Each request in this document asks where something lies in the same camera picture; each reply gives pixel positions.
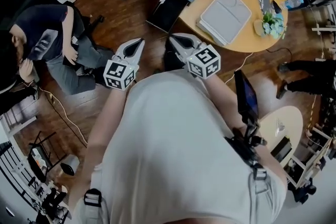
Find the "gray pants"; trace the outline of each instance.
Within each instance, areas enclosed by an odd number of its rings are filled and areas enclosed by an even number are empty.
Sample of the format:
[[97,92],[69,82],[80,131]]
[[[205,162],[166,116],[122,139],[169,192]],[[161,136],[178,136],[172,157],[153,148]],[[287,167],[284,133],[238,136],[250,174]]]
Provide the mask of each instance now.
[[[105,67],[113,52],[108,50],[95,50],[91,41],[85,37],[78,42],[77,63],[87,68]],[[74,68],[63,65],[63,55],[47,62],[51,76],[56,80],[62,91],[66,94],[76,94],[93,90],[96,81],[93,75],[77,76]]]

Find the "potted plant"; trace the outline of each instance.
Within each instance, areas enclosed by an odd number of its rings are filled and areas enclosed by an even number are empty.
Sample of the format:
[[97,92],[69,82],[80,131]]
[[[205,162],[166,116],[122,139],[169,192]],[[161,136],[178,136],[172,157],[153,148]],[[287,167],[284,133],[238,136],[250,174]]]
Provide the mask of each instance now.
[[253,23],[255,32],[263,37],[265,35],[271,35],[274,39],[278,39],[282,36],[285,37],[286,27],[284,27],[283,16],[281,14],[273,15],[267,12],[263,19],[255,20]]

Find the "dark t-shirt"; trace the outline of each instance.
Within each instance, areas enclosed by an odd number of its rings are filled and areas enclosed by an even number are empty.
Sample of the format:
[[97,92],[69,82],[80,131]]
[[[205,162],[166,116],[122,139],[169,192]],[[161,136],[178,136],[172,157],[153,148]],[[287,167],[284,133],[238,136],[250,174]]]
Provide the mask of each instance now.
[[36,60],[51,60],[62,53],[62,22],[67,16],[66,5],[36,5],[26,9],[16,19],[27,37],[25,55]]

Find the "hardwood floor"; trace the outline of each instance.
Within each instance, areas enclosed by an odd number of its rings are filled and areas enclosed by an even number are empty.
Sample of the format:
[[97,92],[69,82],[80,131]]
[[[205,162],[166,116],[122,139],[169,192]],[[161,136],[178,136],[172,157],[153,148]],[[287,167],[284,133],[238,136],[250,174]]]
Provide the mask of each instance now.
[[[93,33],[93,38],[99,45],[117,50],[120,44],[132,38],[143,37],[146,40],[137,77],[138,80],[141,80],[150,76],[154,69],[161,67],[166,34],[145,22],[157,2],[158,0],[77,0],[76,6],[85,16],[92,15],[95,18],[101,14],[105,17],[105,21]],[[289,48],[292,52],[293,60],[312,60],[315,57],[320,57],[320,38],[309,29],[308,24],[311,24],[311,20],[307,20],[307,14],[309,13],[310,10],[289,13],[286,36],[271,47],[270,51],[275,51],[279,48]],[[180,20],[174,26],[174,32],[191,33]],[[233,71],[243,63],[248,54],[233,52],[219,47],[216,47],[216,49],[222,56],[222,70],[219,76],[226,81],[232,76]],[[302,112],[304,126],[306,127],[309,122],[314,96],[304,93],[286,93],[282,100],[275,98],[277,85],[282,79],[292,81],[306,76],[303,72],[292,72],[286,75],[279,74],[277,65],[289,60],[290,54],[287,50],[280,50],[274,53],[267,51],[258,52],[247,59],[243,71],[257,92],[261,116],[282,106],[294,105]],[[41,88],[52,92],[62,102],[69,118],[79,126],[87,139],[91,127],[109,94],[109,90],[98,86],[94,91],[68,96],[61,92],[44,66],[39,67],[39,73]],[[228,85],[232,89],[235,87],[233,80]],[[80,158],[82,164],[85,146],[78,130],[68,123],[61,106],[55,102],[54,107],[66,120],[74,133],[69,129],[53,110],[47,98],[49,98],[49,94],[41,92],[38,101],[33,102],[31,98],[27,98],[21,104],[15,106],[13,112],[9,113],[14,115],[17,121],[33,115],[38,118],[36,122],[18,133],[15,139],[23,152],[27,154],[28,143],[34,141],[38,131],[43,131],[44,136],[56,131],[57,135],[54,136],[53,144],[58,155],[61,155],[63,151],[67,154],[75,154]],[[314,116],[317,116],[318,109],[319,106],[317,104]],[[76,177],[64,175],[61,169],[56,167],[50,173],[50,178],[70,189]]]

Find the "man in dark t-shirt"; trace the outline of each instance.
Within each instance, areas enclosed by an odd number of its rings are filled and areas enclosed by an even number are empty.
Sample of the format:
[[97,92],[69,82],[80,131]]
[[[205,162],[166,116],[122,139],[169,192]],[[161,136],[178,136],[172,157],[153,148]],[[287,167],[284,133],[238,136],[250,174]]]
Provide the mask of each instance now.
[[[73,13],[74,9],[66,5],[37,5],[26,9],[16,19],[9,33],[0,34],[0,46],[8,47],[7,55],[0,56],[0,60],[3,59],[0,65],[12,67],[13,58],[16,58],[21,78],[31,83],[34,80],[33,62],[43,60],[65,93],[93,90],[96,83],[101,82],[101,70],[113,53],[94,49],[89,39],[79,40],[76,51],[71,45]],[[77,76],[74,68],[63,64],[64,57],[72,65],[77,62],[93,68],[96,75]]]

